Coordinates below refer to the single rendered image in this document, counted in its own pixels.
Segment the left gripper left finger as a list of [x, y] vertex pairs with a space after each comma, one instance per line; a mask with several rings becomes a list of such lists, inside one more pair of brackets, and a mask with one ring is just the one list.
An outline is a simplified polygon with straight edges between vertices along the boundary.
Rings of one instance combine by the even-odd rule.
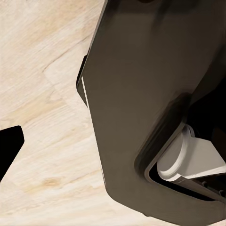
[[20, 125], [0, 130], [0, 181], [24, 144], [24, 134]]

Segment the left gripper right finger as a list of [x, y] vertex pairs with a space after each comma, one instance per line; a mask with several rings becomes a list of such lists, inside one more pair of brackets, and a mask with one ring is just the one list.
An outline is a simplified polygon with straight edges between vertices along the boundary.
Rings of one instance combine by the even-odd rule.
[[226, 163], [226, 127], [215, 125], [211, 142]]

